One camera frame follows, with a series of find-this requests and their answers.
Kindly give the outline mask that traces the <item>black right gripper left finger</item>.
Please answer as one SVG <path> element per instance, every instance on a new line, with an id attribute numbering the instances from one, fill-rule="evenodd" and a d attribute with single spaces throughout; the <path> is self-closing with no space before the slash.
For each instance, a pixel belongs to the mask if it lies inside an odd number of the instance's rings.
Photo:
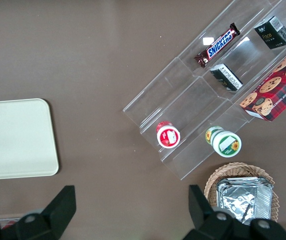
<path id="1" fill-rule="evenodd" d="M 42 210 L 21 218 L 15 224 L 19 240 L 58 240 L 76 212 L 75 187 L 67 185 Z"/>

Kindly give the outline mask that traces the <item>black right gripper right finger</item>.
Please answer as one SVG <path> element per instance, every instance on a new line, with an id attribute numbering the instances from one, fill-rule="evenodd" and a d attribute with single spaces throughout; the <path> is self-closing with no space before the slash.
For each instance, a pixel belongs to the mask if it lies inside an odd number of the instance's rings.
<path id="1" fill-rule="evenodd" d="M 227 213 L 214 211 L 198 185 L 190 185 L 188 207 L 194 224 L 186 240 L 233 239 L 233 219 Z"/>

